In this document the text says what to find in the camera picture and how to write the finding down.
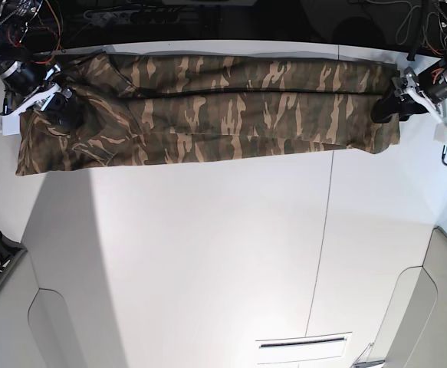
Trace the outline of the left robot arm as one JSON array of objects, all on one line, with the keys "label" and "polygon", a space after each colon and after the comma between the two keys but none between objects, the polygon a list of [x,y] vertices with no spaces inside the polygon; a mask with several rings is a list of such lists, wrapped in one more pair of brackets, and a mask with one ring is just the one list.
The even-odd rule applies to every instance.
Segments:
[{"label": "left robot arm", "polygon": [[[428,26],[432,7],[439,23],[440,51],[429,42]],[[419,27],[416,40],[407,55],[408,61],[413,61],[417,51],[428,47],[439,59],[428,68],[415,72],[411,67],[392,78],[387,92],[378,100],[372,111],[371,118],[375,123],[387,123],[397,115],[401,121],[408,120],[412,115],[430,114],[439,123],[444,123],[442,103],[447,100],[447,11],[440,1],[422,1]]]}]

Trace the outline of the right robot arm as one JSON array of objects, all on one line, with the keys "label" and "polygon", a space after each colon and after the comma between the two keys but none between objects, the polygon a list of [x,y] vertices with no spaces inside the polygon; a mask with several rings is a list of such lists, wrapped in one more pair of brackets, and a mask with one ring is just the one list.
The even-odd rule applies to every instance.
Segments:
[{"label": "right robot arm", "polygon": [[[23,39],[36,21],[41,21],[43,7],[51,13],[57,29],[44,23],[39,28],[51,33],[52,51],[34,56]],[[54,60],[61,49],[61,13],[49,1],[0,1],[0,79],[5,96],[0,112],[0,134],[20,133],[21,115],[36,111],[57,126],[76,129],[81,124],[81,106],[72,89],[57,82],[62,72]]]}]

